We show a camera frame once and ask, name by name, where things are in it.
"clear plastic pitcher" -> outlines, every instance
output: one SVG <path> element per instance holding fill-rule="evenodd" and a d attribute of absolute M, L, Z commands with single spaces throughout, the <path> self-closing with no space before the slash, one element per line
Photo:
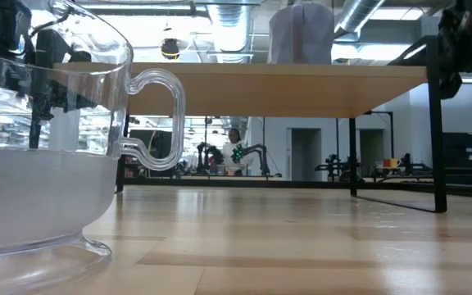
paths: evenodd
<path fill-rule="evenodd" d="M 120 33 L 70 1 L 0 0 L 0 293 L 69 278 L 110 256 L 81 231 L 111 205 L 121 154 L 153 170 L 178 163 L 183 86 L 165 70 L 131 78 L 132 59 Z M 175 98 L 172 146 L 163 159 L 122 137 L 129 94 L 154 83 Z M 93 258 L 64 257 L 63 245 Z M 74 265 L 22 261 L 22 253 L 44 251 Z M 23 275 L 20 263 L 27 274 L 42 269 Z"/>

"pitcher handle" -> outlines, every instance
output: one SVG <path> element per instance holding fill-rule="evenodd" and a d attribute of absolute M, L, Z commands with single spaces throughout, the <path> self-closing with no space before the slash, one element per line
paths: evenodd
<path fill-rule="evenodd" d="M 179 79 L 168 70 L 144 70 L 129 82 L 129 94 L 138 94 L 147 84 L 161 84 L 170 90 L 174 97 L 172 116 L 172 142 L 168 157 L 157 159 L 151 156 L 145 144 L 137 138 L 122 138 L 121 153 L 138 158 L 142 165 L 156 171 L 170 169 L 178 164 L 184 151 L 185 128 L 185 91 Z"/>

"person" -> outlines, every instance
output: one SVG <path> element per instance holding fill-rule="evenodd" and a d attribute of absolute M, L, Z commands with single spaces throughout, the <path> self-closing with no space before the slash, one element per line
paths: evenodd
<path fill-rule="evenodd" d="M 224 158 L 225 173 L 227 175 L 243 176 L 243 169 L 245 168 L 241 165 L 251 165 L 251 158 L 249 156 L 241 159 L 239 163 L 234 163 L 232 156 L 234 154 L 234 149 L 239 144 L 243 146 L 242 137 L 240 136 L 239 130 L 232 128 L 229 131 L 229 142 L 226 143 L 221 150 Z"/>

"doorway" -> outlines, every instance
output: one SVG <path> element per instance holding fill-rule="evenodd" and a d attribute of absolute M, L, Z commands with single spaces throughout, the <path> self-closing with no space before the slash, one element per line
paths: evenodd
<path fill-rule="evenodd" d="M 321 164 L 321 129 L 292 129 L 292 181 L 321 181 L 315 167 Z"/>
<path fill-rule="evenodd" d="M 384 160 L 384 131 L 360 130 L 361 176 L 369 177 L 377 161 Z"/>

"water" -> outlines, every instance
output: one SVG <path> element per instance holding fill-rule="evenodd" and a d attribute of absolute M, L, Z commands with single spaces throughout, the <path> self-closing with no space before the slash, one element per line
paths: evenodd
<path fill-rule="evenodd" d="M 0 149 L 0 247 L 73 234 L 111 205 L 117 159 Z"/>

